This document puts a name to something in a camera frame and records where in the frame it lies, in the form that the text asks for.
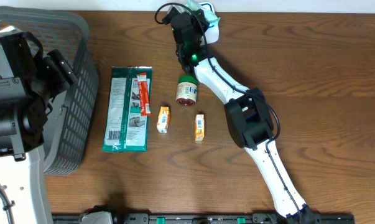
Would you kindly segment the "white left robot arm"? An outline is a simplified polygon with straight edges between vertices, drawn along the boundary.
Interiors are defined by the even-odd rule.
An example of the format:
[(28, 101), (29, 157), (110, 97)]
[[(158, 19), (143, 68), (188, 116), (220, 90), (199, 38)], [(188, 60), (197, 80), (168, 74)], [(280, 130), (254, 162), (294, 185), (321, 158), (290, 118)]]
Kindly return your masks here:
[(78, 77), (31, 33), (0, 31), (0, 223), (52, 223), (44, 177), (50, 100)]

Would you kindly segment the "green lidded small jar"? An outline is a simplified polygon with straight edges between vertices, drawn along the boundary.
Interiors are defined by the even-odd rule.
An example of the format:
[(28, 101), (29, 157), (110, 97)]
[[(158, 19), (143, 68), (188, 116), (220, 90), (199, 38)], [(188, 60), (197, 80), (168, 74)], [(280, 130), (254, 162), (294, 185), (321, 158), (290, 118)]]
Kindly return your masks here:
[(178, 80), (176, 102), (192, 106), (197, 102), (198, 81), (191, 75), (182, 75)]

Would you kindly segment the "grey plastic mesh basket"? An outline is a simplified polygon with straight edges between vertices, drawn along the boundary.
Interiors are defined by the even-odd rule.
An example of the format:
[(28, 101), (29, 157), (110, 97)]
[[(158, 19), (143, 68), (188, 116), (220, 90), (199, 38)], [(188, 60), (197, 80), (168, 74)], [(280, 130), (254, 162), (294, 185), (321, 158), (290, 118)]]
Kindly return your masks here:
[(99, 86), (87, 47), (88, 24), (73, 12), (0, 6), (0, 31), (11, 27), (31, 32), (45, 53), (59, 50), (78, 77), (50, 102), (53, 110), (44, 126), (45, 174), (71, 174), (85, 154)]

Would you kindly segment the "red and white package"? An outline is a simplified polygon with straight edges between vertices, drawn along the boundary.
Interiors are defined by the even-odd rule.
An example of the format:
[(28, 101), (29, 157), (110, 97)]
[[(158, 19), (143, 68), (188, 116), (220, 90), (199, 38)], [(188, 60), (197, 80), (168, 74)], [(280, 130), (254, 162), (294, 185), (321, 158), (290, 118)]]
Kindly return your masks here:
[(149, 104), (149, 89), (147, 83), (147, 73), (139, 73), (137, 74), (137, 81), (138, 81), (138, 88), (139, 88), (139, 98), (140, 98), (140, 106), (141, 106), (141, 115), (142, 116), (150, 116), (150, 104)]

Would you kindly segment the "mint green wipes packet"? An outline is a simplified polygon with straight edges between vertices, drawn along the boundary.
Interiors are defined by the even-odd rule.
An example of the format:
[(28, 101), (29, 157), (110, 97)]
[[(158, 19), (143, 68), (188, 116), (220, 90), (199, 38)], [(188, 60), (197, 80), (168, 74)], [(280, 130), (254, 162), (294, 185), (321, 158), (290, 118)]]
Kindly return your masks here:
[(189, 0), (186, 5), (189, 9), (197, 11), (202, 9), (204, 12), (205, 19), (210, 23), (209, 28), (218, 27), (220, 17), (215, 13), (215, 7), (210, 2), (195, 2)]

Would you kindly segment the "orange tissue pack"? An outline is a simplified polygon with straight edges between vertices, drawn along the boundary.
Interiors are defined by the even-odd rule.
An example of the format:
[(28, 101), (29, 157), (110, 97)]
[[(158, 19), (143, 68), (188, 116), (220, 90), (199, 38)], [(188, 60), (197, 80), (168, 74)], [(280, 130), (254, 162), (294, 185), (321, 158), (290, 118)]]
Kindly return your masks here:
[(159, 133), (167, 133), (170, 123), (170, 109), (168, 106), (162, 106), (157, 120), (157, 130)]
[(195, 140), (203, 141), (205, 137), (205, 115), (197, 114), (195, 117)]

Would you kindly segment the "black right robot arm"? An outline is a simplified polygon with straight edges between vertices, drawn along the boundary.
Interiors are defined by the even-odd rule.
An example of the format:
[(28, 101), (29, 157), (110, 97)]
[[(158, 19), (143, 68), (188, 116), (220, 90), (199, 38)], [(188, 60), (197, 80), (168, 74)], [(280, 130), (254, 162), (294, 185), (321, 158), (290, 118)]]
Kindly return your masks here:
[(280, 121), (262, 91), (249, 89), (231, 77), (208, 49), (205, 32), (210, 26), (202, 7), (192, 9), (170, 2), (159, 24), (171, 25), (176, 55), (183, 70), (206, 85), (224, 104), (228, 131), (234, 143), (256, 163), (286, 223), (320, 223), (294, 187), (276, 148)]

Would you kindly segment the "white barcode scanner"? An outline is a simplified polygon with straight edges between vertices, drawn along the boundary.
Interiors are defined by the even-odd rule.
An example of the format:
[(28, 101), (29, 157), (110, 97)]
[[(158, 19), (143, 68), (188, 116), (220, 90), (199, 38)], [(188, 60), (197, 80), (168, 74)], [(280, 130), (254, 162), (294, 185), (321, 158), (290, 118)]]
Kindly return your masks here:
[[(203, 8), (211, 11), (214, 15), (216, 15), (215, 8), (212, 3), (206, 2), (199, 2)], [(206, 40), (208, 44), (213, 44), (218, 41), (220, 36), (220, 29), (218, 24), (211, 24), (205, 32)]]

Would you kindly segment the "dark green package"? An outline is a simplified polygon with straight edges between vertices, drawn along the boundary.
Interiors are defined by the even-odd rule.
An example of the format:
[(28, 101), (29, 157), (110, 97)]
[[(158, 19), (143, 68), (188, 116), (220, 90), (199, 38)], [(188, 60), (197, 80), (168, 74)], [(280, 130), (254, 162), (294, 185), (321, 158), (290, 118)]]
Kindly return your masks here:
[(151, 88), (152, 67), (113, 67), (102, 151), (146, 152), (149, 117), (141, 115), (137, 76), (147, 75)]

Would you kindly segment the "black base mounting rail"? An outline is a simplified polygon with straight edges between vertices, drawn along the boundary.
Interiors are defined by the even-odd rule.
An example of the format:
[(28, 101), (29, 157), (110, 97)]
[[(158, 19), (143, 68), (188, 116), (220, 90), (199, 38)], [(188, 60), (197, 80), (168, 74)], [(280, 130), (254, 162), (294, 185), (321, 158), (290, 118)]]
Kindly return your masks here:
[(354, 224), (353, 215), (320, 214), (313, 212), (308, 206), (301, 214), (283, 217), (276, 212), (264, 212), (239, 215), (205, 215), (205, 214), (150, 214), (123, 213), (95, 206), (79, 215), (53, 215), (54, 223), (114, 223), (114, 224), (278, 224), (278, 223), (312, 223), (312, 224)]

